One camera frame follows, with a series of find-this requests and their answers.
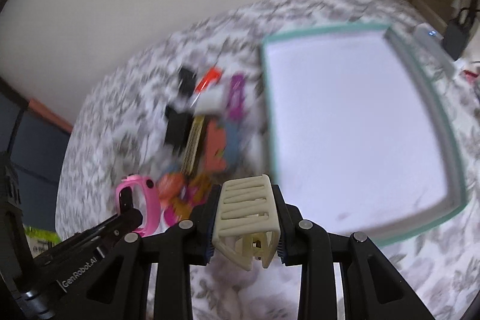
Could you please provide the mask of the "pink wrist watch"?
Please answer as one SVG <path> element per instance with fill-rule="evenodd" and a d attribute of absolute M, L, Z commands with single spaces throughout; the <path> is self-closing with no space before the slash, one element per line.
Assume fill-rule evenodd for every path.
<path fill-rule="evenodd" d="M 161 208 L 153 179 L 131 174 L 121 179 L 115 189 L 116 209 L 119 213 L 138 209 L 142 223 L 135 229 L 141 237 L 153 235 L 160 225 Z"/>

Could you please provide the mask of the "brown pink toy dog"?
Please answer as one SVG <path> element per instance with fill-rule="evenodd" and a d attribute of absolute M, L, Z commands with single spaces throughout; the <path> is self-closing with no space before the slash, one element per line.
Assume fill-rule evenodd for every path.
<path fill-rule="evenodd" d="M 163 221 L 168 227 L 188 219 L 194 207 L 206 202 L 213 185 L 211 177 L 205 173 L 193 179 L 185 178 L 186 184 L 181 194 L 173 198 L 166 208 L 161 207 Z"/>

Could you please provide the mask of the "cream slatted plastic piece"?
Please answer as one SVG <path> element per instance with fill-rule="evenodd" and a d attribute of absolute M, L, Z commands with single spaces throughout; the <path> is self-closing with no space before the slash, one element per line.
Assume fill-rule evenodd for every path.
<path fill-rule="evenodd" d="M 269 268 L 281 236 L 270 178 L 231 179 L 220 192 L 211 238 L 214 248 L 245 271 L 255 260 Z"/>

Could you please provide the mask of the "black power adapter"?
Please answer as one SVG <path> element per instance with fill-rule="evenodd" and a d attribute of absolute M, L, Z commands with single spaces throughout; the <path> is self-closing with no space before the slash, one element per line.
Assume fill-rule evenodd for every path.
<path fill-rule="evenodd" d="M 172 147 L 174 154 L 180 154 L 186 147 L 193 125 L 193 114 L 189 111 L 176 111 L 167 105 L 164 112 L 167 119 L 164 143 Z"/>

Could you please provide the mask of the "red glue tube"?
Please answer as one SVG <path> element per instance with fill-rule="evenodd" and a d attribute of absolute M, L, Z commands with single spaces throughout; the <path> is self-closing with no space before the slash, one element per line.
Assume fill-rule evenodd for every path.
<path fill-rule="evenodd" d="M 193 96 L 190 100 L 190 105 L 194 106 L 196 101 L 199 99 L 200 94 L 205 92 L 209 87 L 216 85 L 221 80 L 222 75 L 223 70 L 219 67 L 209 68 L 197 85 L 195 85 Z"/>

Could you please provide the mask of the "orange blue small tag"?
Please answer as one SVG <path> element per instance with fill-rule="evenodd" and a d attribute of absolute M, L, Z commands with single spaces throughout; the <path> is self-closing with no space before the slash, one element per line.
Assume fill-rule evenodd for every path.
<path fill-rule="evenodd" d="M 173 198 L 181 194 L 185 184 L 186 178 L 179 166 L 170 166 L 155 185 L 160 206 L 166 208 Z"/>

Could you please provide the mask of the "floral grey white bedspread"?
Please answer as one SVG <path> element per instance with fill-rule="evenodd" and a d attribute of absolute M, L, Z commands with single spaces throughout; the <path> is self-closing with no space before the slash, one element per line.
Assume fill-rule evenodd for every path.
<path fill-rule="evenodd" d="M 247 75 L 247 136 L 236 176 L 264 173 L 268 125 L 259 46 L 280 30 L 354 22 L 391 23 L 404 37 L 425 18 L 406 0 L 262 0 L 174 32 L 106 76 L 86 97 L 68 142 L 55 230 L 62 239 L 116 211 L 128 174 L 158 178 L 171 163 L 164 145 L 167 104 L 182 107 L 177 72 L 221 67 Z M 479 293 L 479 101 L 448 79 L 420 46 L 415 53 L 451 119 L 464 162 L 467 206 L 444 224 L 383 251 L 437 319 L 460 319 Z"/>

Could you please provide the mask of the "white tray with teal rim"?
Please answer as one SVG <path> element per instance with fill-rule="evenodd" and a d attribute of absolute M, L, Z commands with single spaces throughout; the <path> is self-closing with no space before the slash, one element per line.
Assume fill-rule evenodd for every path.
<path fill-rule="evenodd" d="M 388 245 L 465 209 L 452 121 L 412 50 L 385 23 L 262 41 L 272 179 L 328 232 Z"/>

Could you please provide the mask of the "gold patterned bar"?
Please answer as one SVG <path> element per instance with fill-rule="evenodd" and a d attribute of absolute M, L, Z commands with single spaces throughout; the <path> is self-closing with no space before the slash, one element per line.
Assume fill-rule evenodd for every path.
<path fill-rule="evenodd" d="M 193 124 L 185 147 L 184 159 L 181 171 L 186 176 L 192 176 L 199 160 L 199 149 L 202 142 L 206 117 L 194 116 Z"/>

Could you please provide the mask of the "orange blue card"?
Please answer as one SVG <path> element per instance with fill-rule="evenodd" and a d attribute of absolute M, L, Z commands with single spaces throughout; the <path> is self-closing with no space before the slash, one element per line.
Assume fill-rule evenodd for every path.
<path fill-rule="evenodd" d="M 213 118 L 206 129 L 203 146 L 202 168 L 210 174 L 233 171 L 238 165 L 240 136 L 239 127 L 232 121 Z"/>

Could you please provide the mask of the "white small box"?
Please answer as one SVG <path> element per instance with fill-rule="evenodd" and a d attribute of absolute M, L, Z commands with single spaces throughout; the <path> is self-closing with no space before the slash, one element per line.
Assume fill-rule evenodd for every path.
<path fill-rule="evenodd" d="M 221 115 L 226 107 L 227 93 L 223 85 L 216 85 L 199 93 L 193 112 L 195 115 Z"/>

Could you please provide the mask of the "black small clip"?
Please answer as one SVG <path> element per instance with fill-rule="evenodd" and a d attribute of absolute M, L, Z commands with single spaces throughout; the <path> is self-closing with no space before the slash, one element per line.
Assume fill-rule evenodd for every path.
<path fill-rule="evenodd" d="M 196 86 L 196 73 L 189 68 L 181 67 L 178 71 L 178 78 L 178 92 L 182 97 L 190 98 Z"/>

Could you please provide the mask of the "purple hair clip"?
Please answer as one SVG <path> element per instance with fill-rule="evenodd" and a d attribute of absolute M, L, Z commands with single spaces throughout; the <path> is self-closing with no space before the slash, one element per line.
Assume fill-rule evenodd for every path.
<path fill-rule="evenodd" d="M 226 113 L 231 121 L 240 122 L 244 117 L 245 84 L 244 74 L 237 73 L 231 77 L 226 104 Z"/>

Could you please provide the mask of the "white power bank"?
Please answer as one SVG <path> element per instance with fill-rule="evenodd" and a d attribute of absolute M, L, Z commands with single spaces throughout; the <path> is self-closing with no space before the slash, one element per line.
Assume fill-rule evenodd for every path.
<path fill-rule="evenodd" d="M 457 75 L 456 66 L 450 55 L 442 47 L 442 35 L 427 23 L 420 23 L 413 29 L 414 38 L 425 47 L 443 69 L 448 79 Z"/>

